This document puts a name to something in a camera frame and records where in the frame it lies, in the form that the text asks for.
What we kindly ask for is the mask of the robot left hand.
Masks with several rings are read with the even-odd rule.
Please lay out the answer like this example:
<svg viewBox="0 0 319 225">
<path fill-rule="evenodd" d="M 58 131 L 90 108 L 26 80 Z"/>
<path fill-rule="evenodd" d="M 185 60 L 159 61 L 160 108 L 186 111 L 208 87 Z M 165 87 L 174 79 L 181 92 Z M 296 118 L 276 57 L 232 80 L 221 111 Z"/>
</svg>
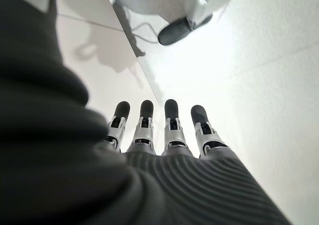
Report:
<svg viewBox="0 0 319 225">
<path fill-rule="evenodd" d="M 190 152 L 167 100 L 164 152 L 153 104 L 141 105 L 127 152 L 130 106 L 110 122 L 63 64 L 56 0 L 0 0 L 0 222 L 3 225 L 287 225 L 288 219 L 220 139 L 205 109 Z"/>
</svg>

